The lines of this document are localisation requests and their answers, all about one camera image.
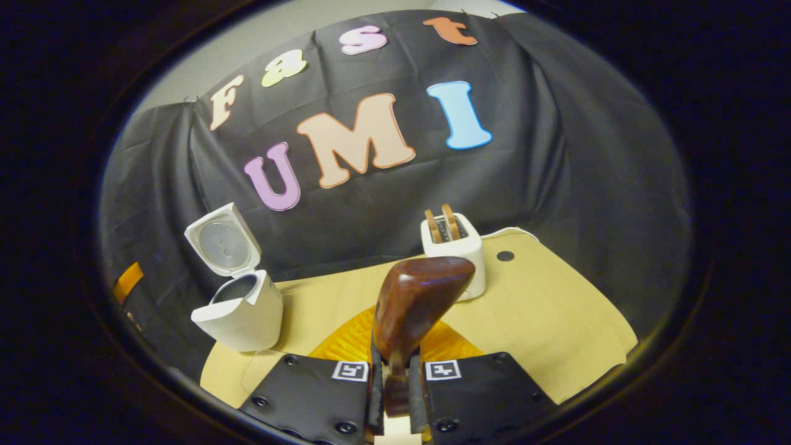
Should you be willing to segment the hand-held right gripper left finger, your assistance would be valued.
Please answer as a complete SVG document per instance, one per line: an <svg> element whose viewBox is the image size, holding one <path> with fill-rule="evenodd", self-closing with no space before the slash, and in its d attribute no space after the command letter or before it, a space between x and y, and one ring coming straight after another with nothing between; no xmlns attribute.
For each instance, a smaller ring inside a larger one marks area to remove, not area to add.
<svg viewBox="0 0 791 445"><path fill-rule="evenodd" d="M331 333L308 357L283 355L240 410L318 445L373 445L384 434L373 308Z"/></svg>

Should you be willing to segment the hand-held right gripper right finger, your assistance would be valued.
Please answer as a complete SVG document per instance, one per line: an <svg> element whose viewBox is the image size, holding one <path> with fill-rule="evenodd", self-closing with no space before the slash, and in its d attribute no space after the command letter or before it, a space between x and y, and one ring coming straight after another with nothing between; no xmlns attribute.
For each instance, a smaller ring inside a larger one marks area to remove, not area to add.
<svg viewBox="0 0 791 445"><path fill-rule="evenodd" d="M482 353L444 322L410 359L410 429L423 445L488 445L556 410L511 354Z"/></svg>

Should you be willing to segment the white rice cooker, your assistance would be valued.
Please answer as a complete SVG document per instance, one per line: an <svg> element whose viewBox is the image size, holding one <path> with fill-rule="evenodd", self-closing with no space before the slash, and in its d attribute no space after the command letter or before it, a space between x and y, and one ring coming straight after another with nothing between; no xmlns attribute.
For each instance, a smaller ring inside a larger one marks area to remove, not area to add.
<svg viewBox="0 0 791 445"><path fill-rule="evenodd" d="M279 340L284 302L269 273L259 268L261 247L234 203L187 226L184 235L204 264L229 277L190 319L234 351L270 349Z"/></svg>

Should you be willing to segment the brown wooden spoon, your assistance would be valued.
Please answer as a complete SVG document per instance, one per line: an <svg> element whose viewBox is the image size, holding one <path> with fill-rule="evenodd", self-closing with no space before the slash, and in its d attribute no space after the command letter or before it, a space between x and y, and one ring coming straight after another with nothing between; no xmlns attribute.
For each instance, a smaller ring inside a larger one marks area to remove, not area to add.
<svg viewBox="0 0 791 445"><path fill-rule="evenodd" d="M372 340L384 362L384 411L409 414L409 365L430 329L466 291L475 275L459 256L401 260L388 271L374 310Z"/></svg>

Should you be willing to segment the white toaster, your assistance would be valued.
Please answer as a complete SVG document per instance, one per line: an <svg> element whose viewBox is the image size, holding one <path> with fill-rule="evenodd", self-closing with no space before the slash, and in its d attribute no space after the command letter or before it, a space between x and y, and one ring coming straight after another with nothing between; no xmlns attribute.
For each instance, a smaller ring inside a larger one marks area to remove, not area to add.
<svg viewBox="0 0 791 445"><path fill-rule="evenodd" d="M459 256L470 260L475 265L475 275L469 283L467 289L458 299L459 302L472 300L483 295L486 289L486 268L483 255L483 240L475 227L466 219L463 214L454 213L453 217L460 231L460 237L452 240L446 219L442 215L434 218L442 242L437 243L433 240L429 228L429 222L425 219L420 225L421 242L423 251L427 257L436 256Z"/></svg>

